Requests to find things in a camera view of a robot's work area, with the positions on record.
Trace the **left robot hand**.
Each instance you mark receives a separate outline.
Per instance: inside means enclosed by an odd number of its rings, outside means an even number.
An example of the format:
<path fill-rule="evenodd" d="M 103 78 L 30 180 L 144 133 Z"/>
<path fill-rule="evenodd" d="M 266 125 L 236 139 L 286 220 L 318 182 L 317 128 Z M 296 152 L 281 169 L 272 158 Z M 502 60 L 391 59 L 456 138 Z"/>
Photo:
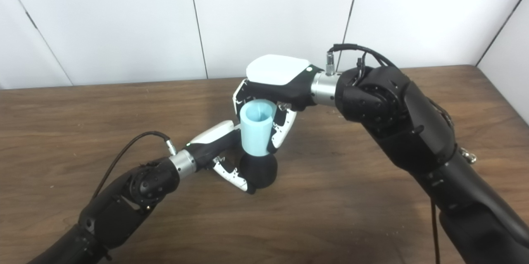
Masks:
<path fill-rule="evenodd" d="M 256 188 L 246 181 L 232 162 L 221 156 L 221 153 L 239 147 L 240 142 L 240 125 L 225 120 L 193 138 L 186 144 L 185 151 L 196 164 L 196 172 L 213 170 L 236 188 L 253 195 Z"/>

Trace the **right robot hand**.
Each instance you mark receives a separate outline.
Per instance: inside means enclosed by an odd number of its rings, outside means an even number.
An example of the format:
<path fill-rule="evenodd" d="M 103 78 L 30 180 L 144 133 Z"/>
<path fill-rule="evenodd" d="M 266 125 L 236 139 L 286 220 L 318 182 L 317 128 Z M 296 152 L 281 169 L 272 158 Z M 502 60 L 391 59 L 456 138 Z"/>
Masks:
<path fill-rule="evenodd" d="M 264 55 L 250 62 L 246 78 L 232 96 L 247 153 L 276 153 L 297 113 L 317 104 L 312 86 L 321 73 L 306 59 L 283 55 Z"/>

